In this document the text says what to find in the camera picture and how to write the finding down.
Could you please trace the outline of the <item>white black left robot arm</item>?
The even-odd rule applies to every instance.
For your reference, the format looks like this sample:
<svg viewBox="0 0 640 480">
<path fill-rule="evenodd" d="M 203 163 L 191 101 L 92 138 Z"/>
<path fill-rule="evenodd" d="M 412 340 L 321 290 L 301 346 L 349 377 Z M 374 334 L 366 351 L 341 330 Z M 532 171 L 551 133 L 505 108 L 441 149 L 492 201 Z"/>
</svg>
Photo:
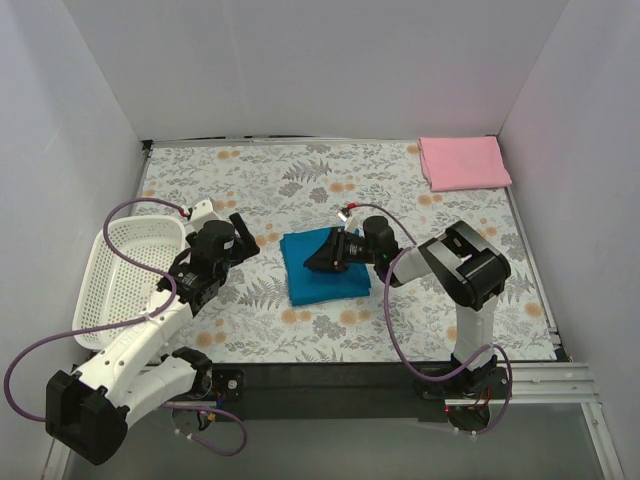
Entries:
<svg viewBox="0 0 640 480">
<path fill-rule="evenodd" d="M 182 347 L 145 367 L 227 280 L 231 268 L 260 251 L 238 213 L 221 220 L 193 212 L 194 232 L 160 277 L 146 309 L 132 325 L 72 373 L 57 372 L 46 387 L 46 431 L 94 465 L 109 460 L 128 429 L 170 400 L 232 397 L 229 372 L 217 372 L 202 352 Z"/>
</svg>

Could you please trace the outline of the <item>teal blue t shirt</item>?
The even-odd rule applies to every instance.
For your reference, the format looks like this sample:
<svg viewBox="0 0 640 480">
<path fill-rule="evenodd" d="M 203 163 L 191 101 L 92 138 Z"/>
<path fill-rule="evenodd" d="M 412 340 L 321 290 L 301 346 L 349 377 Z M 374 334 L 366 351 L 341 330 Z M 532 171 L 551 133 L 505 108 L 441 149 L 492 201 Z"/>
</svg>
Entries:
<svg viewBox="0 0 640 480">
<path fill-rule="evenodd" d="M 328 239 L 329 233 L 329 228 L 321 228 L 287 233 L 280 240 L 289 300 L 294 307 L 365 297 L 370 293 L 371 280 L 363 264 L 350 265 L 344 273 L 316 272 L 303 266 Z"/>
</svg>

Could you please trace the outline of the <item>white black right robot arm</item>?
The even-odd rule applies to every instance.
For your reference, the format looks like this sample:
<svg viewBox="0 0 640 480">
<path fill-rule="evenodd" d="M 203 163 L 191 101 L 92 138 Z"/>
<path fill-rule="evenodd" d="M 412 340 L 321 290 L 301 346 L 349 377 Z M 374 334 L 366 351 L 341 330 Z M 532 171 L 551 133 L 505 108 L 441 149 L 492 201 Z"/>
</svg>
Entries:
<svg viewBox="0 0 640 480">
<path fill-rule="evenodd" d="M 463 221 L 428 241 L 402 250 L 386 218 L 363 222 L 362 236 L 343 227 L 330 229 L 324 243 L 304 267 L 342 273 L 353 264 L 371 264 L 384 281 L 383 308 L 387 331 L 399 359 L 431 398 L 475 397 L 489 390 L 497 367 L 493 326 L 497 301 L 511 267 L 498 250 Z M 456 307 L 457 337 L 450 361 L 429 374 L 414 367 L 393 330 L 390 289 L 434 275 Z"/>
</svg>

